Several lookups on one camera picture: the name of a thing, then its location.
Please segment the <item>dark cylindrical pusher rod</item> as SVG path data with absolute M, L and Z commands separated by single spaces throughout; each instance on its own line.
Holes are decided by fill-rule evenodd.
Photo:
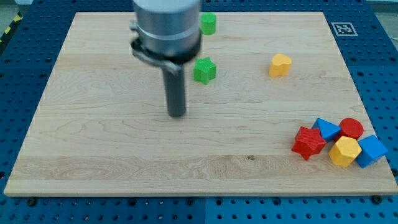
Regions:
M 185 74 L 183 65 L 178 66 L 177 73 L 162 70 L 165 86 L 167 111 L 173 118 L 181 117 L 186 112 Z

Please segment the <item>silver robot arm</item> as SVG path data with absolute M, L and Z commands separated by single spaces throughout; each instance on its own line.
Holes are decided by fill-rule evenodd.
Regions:
M 137 33 L 132 54 L 163 73 L 167 111 L 173 118 L 186 112 L 183 66 L 200 51 L 199 0 L 132 0 Z

